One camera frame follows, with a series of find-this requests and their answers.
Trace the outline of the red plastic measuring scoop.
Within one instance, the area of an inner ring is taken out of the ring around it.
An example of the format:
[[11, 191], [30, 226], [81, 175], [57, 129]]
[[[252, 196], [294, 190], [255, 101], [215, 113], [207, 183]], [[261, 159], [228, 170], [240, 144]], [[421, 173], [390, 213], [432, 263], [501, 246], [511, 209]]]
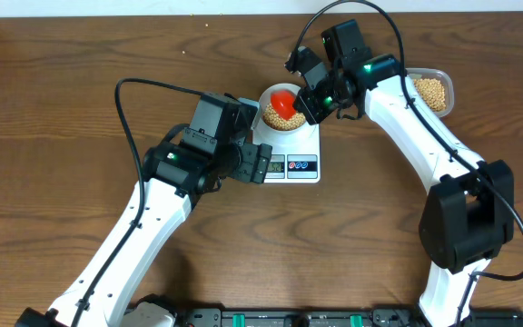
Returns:
[[271, 106], [283, 120], [290, 120], [296, 114], [296, 110], [293, 107], [294, 101], [295, 95], [289, 90], [281, 89], [271, 93]]

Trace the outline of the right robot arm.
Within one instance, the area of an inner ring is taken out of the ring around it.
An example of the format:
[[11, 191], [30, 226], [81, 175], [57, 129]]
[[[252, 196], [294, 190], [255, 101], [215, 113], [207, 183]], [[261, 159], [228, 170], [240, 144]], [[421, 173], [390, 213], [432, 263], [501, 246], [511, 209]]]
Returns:
[[294, 107], [310, 124], [356, 106], [399, 147], [427, 193], [419, 238], [431, 259], [419, 310], [430, 326], [494, 326], [470, 300], [502, 246], [512, 240], [513, 173], [463, 144], [418, 95], [402, 59], [373, 56], [358, 24], [321, 34], [328, 59], [297, 44], [285, 67], [304, 79]]

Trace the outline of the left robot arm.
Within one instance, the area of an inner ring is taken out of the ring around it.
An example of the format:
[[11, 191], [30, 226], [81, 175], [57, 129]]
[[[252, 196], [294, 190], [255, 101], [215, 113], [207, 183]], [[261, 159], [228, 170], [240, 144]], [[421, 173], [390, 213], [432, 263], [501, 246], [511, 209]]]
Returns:
[[262, 183], [267, 144], [246, 138], [259, 120], [258, 103], [201, 94], [189, 124], [174, 127], [137, 163], [139, 181], [122, 216], [74, 283], [49, 309], [27, 308], [19, 326], [173, 326], [176, 314], [160, 298], [128, 307], [140, 281], [200, 198], [223, 179]]

